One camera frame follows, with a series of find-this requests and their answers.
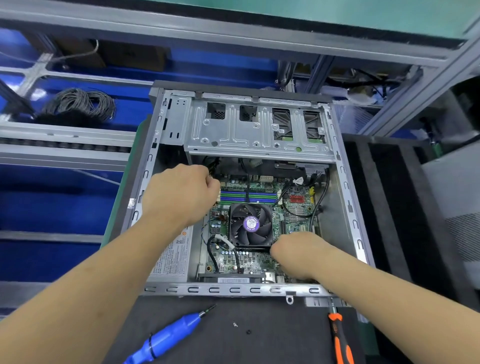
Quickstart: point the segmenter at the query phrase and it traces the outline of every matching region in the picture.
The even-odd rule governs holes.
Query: purple label
[[[248,232],[255,232],[260,227],[260,221],[255,216],[247,216],[243,221],[243,227]]]

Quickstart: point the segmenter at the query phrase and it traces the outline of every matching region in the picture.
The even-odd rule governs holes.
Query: blue electric screwdriver
[[[151,362],[163,355],[168,349],[174,347],[180,340],[190,335],[197,327],[198,323],[208,311],[215,308],[216,304],[210,306],[205,311],[188,314],[168,325],[163,330],[151,335],[144,342],[142,348],[130,355],[124,364],[141,364]]]

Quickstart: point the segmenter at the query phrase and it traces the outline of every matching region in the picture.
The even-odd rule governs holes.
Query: teal panel
[[[463,32],[480,14],[478,0],[163,0],[162,2],[446,38],[465,38]]]

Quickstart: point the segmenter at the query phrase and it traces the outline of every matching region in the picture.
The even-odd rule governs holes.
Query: forearm
[[[100,363],[153,265],[182,229],[168,214],[148,219],[1,322],[2,362]]]
[[[480,314],[334,247],[321,250],[315,278],[367,317],[415,364],[478,362]]]

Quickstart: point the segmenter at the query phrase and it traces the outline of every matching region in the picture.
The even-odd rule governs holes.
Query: coiled cable bundle
[[[105,121],[115,116],[115,101],[102,91],[68,88],[55,95],[42,109],[43,115],[58,115],[69,111],[81,112]]]

